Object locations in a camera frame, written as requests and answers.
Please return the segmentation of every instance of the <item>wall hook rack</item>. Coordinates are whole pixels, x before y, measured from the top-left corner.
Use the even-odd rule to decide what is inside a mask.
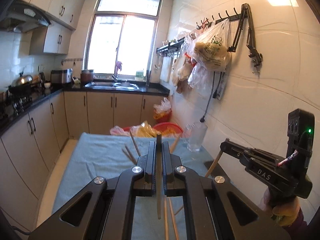
[[[63,66],[64,62],[69,62],[69,61],[73,61],[75,63],[76,61],[83,61],[83,58],[81,58],[81,57],[79,57],[79,58],[66,58],[61,61],[61,65]]]

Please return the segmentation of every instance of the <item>plastic bag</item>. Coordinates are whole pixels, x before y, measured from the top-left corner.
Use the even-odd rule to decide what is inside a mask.
[[[184,81],[188,79],[193,69],[193,65],[191,63],[191,58],[189,56],[184,56],[183,65],[178,68],[177,75],[180,81]]]
[[[164,98],[164,100],[161,101],[161,105],[153,105],[153,108],[153,118],[157,120],[164,117],[171,111],[171,104],[167,98]]]
[[[203,98],[208,98],[211,95],[213,73],[213,70],[208,70],[198,63],[188,78],[188,85],[196,89]]]
[[[141,125],[132,126],[130,127],[131,132],[133,136],[135,137],[147,137],[147,138],[153,138],[157,136],[157,130],[153,129],[150,124],[148,124],[147,121],[144,121]],[[130,133],[127,131],[124,131],[121,127],[115,126],[110,129],[111,135],[124,135],[129,136]]]
[[[112,127],[110,129],[110,134],[111,135],[124,135],[124,136],[130,136],[130,133],[129,132],[126,132],[124,131],[121,127],[119,126],[115,126],[115,127]]]
[[[185,56],[182,54],[179,54],[178,59],[176,60],[175,63],[172,65],[172,71],[171,71],[171,81],[174,86],[177,86],[179,82],[179,77],[178,77],[178,70],[180,67],[183,66],[185,60]]]
[[[230,61],[229,19],[208,28],[188,47],[188,55],[208,70],[226,71]]]

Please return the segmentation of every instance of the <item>cloth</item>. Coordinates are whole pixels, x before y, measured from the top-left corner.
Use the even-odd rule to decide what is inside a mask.
[[[135,139],[142,155],[148,153],[150,141],[155,141],[155,138]],[[163,138],[163,141],[169,141],[170,145],[174,138]],[[124,144],[127,144],[134,157],[138,159],[138,154],[130,137],[83,133],[64,172],[52,213],[55,213],[95,177],[103,176],[110,179],[131,168],[133,166],[132,162],[121,150]],[[203,147],[198,153],[192,153],[187,150],[186,144],[182,140],[178,142],[174,154],[181,158],[183,165],[195,170],[201,176],[204,176],[207,172],[203,164],[204,161],[212,160],[212,157]],[[183,204],[182,197],[171,197],[171,200],[175,212]],[[167,210],[169,239],[175,239],[169,203]],[[187,239],[183,210],[176,215],[176,222],[180,239]],[[136,198],[132,240],[144,239],[165,239],[163,202],[161,220],[158,220],[155,197]]]

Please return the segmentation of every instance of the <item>floor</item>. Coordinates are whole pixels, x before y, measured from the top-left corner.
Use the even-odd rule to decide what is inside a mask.
[[[69,162],[73,149],[76,147],[78,140],[69,139],[66,146],[64,147],[59,159],[51,176],[48,180],[47,187],[45,188],[43,198],[41,200],[41,205],[39,209],[38,219],[37,219],[37,227],[41,225],[48,217],[51,216],[54,200],[56,198],[56,194],[63,176],[63,173],[66,169],[66,166]]]

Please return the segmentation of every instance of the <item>power cord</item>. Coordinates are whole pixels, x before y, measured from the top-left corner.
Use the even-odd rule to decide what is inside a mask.
[[[18,231],[18,232],[24,234],[25,236],[31,235],[31,232],[24,232],[24,231],[22,231],[20,228],[17,228],[17,227],[15,227],[15,226],[11,226],[11,228],[12,228],[13,230],[15,230],[15,231]]]
[[[210,96],[209,96],[209,100],[208,100],[208,104],[207,104],[207,107],[204,111],[204,115],[202,116],[202,118],[200,119],[200,122],[204,122],[204,118],[205,118],[205,115],[207,114],[208,112],[208,108],[209,108],[209,104],[210,104],[210,100],[212,98],[212,93],[213,93],[213,87],[214,87],[214,78],[215,78],[215,75],[216,75],[216,72],[213,72],[213,81],[212,81],[212,89],[211,89],[211,93],[210,93]]]

